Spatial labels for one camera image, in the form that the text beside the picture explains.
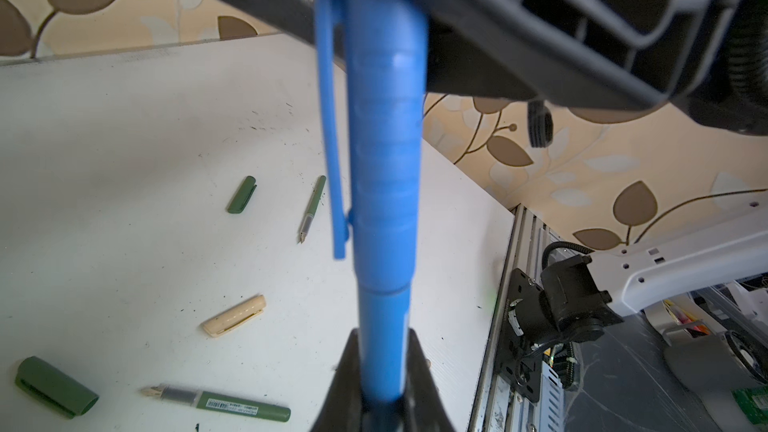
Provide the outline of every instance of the barcode label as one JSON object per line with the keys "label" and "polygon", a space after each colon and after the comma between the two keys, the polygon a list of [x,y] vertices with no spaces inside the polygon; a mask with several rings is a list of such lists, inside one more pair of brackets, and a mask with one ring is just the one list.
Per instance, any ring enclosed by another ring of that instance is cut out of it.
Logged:
{"label": "barcode label", "polygon": [[765,395],[753,395],[752,401],[760,410],[768,410],[768,397]]}
{"label": "barcode label", "polygon": [[237,412],[238,414],[253,415],[259,411],[258,407],[253,405],[237,404],[235,402],[227,402],[226,400],[208,399],[205,403],[205,407],[216,410],[226,410],[227,412]]}

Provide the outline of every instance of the leaf-patterned wallpaper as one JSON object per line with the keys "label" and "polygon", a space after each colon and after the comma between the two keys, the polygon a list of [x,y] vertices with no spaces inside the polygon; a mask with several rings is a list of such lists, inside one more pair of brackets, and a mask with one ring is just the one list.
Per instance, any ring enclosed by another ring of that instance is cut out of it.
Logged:
{"label": "leaf-patterned wallpaper", "polygon": [[424,138],[504,206],[523,203],[564,240],[597,250],[768,189],[768,137],[700,126],[671,104],[641,114],[550,109],[552,144],[533,149],[523,102],[428,94]]}
{"label": "leaf-patterned wallpaper", "polygon": [[0,62],[273,32],[218,0],[0,0]]}

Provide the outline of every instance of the black cable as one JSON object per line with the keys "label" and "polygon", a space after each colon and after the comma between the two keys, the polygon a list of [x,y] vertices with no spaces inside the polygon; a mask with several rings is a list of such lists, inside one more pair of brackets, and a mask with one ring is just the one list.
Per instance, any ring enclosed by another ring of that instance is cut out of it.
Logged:
{"label": "black cable", "polygon": [[591,254],[594,252],[590,247],[581,244],[574,244],[566,241],[552,242],[552,244],[547,245],[544,248],[544,252],[542,253],[542,270],[547,268],[547,265],[549,264],[549,255],[552,254],[552,251],[556,248],[567,248],[568,250],[573,250],[580,254]]}
{"label": "black cable", "polygon": [[522,372],[522,366],[523,366],[523,359],[529,358],[536,354],[543,354],[545,350],[554,347],[559,342],[557,340],[551,340],[549,342],[545,342],[541,345],[539,345],[536,349],[529,350],[526,354],[523,354],[522,357],[520,357],[520,360],[518,360],[517,365],[514,368],[514,380],[518,383],[518,385],[526,385],[528,383],[528,380],[530,378],[526,378],[523,375]]}
{"label": "black cable", "polygon": [[768,8],[766,0],[743,0],[723,49],[731,89],[758,106],[768,105]]}

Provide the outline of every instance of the pen clip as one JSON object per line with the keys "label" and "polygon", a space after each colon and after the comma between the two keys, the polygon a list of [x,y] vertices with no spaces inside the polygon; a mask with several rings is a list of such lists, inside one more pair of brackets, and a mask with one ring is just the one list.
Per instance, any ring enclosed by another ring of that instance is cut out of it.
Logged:
{"label": "pen clip", "polygon": [[219,335],[224,335],[226,332],[229,332],[229,331],[231,331],[231,330],[233,330],[233,329],[235,329],[235,328],[238,328],[239,326],[241,326],[241,325],[242,325],[242,324],[244,324],[245,322],[248,322],[249,320],[251,320],[252,318],[254,318],[254,317],[255,317],[255,316],[257,316],[257,315],[262,315],[263,313],[264,313],[264,310],[263,310],[263,309],[262,309],[262,310],[260,310],[260,311],[256,311],[256,312],[253,312],[251,315],[249,315],[249,316],[247,316],[247,317],[244,317],[244,318],[243,318],[243,320],[241,320],[240,322],[237,322],[237,323],[235,323],[235,324],[232,324],[232,325],[230,325],[229,327],[227,327],[226,329],[224,329],[223,331],[221,331],[221,332],[218,332],[218,333],[216,334],[216,336],[218,337]]}
{"label": "pen clip", "polygon": [[342,0],[315,0],[315,45],[317,77],[320,89],[322,138],[326,147],[326,167],[333,224],[333,257],[344,258],[350,229],[344,217],[339,165],[339,143],[336,139],[336,107],[333,99],[333,27],[342,22]]}

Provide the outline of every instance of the blue pen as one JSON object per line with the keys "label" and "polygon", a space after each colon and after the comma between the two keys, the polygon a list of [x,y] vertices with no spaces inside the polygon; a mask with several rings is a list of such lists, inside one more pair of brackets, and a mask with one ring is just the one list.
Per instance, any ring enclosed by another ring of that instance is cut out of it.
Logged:
{"label": "blue pen", "polygon": [[[344,216],[332,87],[333,26],[346,49],[352,209]],[[322,133],[335,258],[354,234],[360,379],[369,406],[403,393],[416,266],[428,22],[410,0],[315,0]]]}

